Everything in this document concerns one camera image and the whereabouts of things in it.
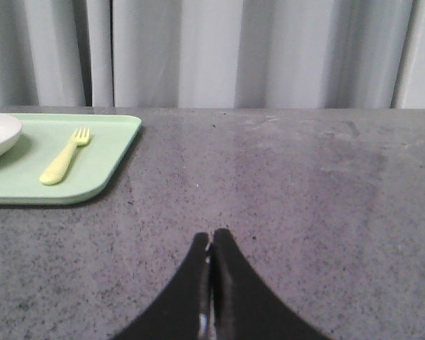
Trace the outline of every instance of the curtain fold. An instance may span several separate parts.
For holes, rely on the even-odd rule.
[[[389,108],[412,0],[3,0],[0,105]]]
[[[393,106],[425,108],[425,0],[416,0],[399,68]]]

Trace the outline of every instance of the plastic fork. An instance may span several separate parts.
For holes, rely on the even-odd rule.
[[[90,141],[90,129],[87,127],[77,128],[69,138],[66,147],[59,155],[49,164],[40,176],[40,182],[46,186],[59,183],[66,174],[66,171],[71,163],[74,151],[77,147],[83,147]]]

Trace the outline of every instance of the white plate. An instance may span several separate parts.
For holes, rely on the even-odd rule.
[[[22,131],[22,122],[5,113],[0,113],[0,156],[17,143]]]

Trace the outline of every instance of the table surface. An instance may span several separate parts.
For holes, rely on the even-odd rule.
[[[425,339],[425,110],[0,112],[143,122],[93,200],[0,206],[0,339],[110,338],[221,227],[331,339]]]

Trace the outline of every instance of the light green plastic tray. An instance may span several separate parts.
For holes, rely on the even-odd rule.
[[[15,113],[23,123],[19,141],[0,156],[0,204],[72,204],[101,192],[140,128],[130,115]],[[44,186],[39,176],[77,127],[91,130],[64,180]]]

